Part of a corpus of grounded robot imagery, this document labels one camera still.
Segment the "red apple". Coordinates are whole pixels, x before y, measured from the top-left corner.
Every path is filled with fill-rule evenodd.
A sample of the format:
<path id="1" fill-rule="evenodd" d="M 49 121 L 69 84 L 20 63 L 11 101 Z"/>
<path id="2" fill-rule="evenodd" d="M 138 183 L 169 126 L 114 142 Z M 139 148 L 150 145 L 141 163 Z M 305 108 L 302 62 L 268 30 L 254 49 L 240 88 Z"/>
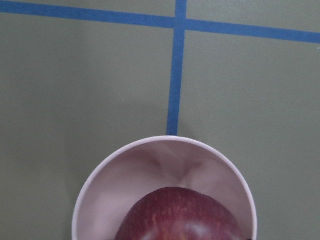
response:
<path id="1" fill-rule="evenodd" d="M 158 189 L 127 213 L 117 240 L 243 240 L 233 214 L 215 199 L 180 187 Z"/>

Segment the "pink bowl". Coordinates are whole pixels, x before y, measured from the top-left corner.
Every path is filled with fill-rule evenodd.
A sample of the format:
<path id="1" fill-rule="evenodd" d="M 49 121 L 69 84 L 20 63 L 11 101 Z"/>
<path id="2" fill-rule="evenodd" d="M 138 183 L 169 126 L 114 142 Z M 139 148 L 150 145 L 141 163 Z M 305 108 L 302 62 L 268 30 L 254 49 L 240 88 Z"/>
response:
<path id="1" fill-rule="evenodd" d="M 247 240 L 257 238 L 256 205 L 239 170 L 211 146 L 180 136 L 132 142 L 100 163 L 77 198 L 72 238 L 112 240 L 131 207 L 165 187 L 214 198 L 234 215 Z"/>

